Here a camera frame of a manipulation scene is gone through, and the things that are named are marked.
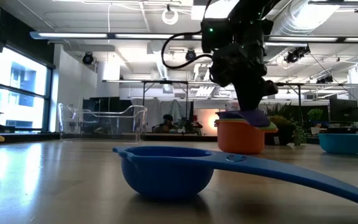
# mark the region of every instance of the monitor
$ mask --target monitor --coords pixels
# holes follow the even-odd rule
[[[358,122],[356,100],[329,99],[330,122]]]

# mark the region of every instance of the green plant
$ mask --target green plant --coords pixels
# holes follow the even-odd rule
[[[290,120],[287,120],[283,116],[280,115],[274,115],[274,116],[268,116],[270,122],[273,122],[276,125],[291,125],[292,122]]]
[[[272,109],[266,107],[266,114],[267,116],[282,116],[285,119],[291,121],[293,119],[293,110],[290,104],[284,104],[280,107],[279,104],[273,105]]]
[[[308,117],[310,121],[319,121],[323,115],[322,109],[312,109],[308,112]]]
[[[293,142],[295,146],[300,146],[301,144],[306,143],[306,134],[305,130],[299,125],[299,122],[295,121],[293,123],[295,130],[293,132]]]
[[[276,125],[293,125],[295,127],[293,141],[295,146],[300,146],[306,143],[305,130],[299,125],[299,122],[293,120],[293,111],[290,106],[291,103],[284,104],[281,108],[280,105],[274,105],[272,109],[267,108],[266,112],[269,120]]]

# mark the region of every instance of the clear acrylic box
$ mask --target clear acrylic box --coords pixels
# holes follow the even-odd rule
[[[60,139],[139,142],[146,130],[147,108],[132,105],[123,112],[78,110],[59,104]]]

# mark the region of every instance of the table surface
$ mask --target table surface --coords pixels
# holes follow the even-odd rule
[[[216,170],[188,202],[152,202],[124,180],[118,142],[0,145],[0,223],[358,223],[358,204],[319,190]],[[219,150],[215,142],[143,142]],[[259,157],[358,186],[358,155],[317,145],[266,147]]]

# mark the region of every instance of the window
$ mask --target window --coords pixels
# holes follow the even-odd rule
[[[13,50],[0,53],[0,124],[16,129],[46,128],[49,70]]]
[[[0,54],[0,84],[44,95],[46,81],[45,66],[4,48]]]
[[[0,89],[0,124],[42,128],[44,99]]]

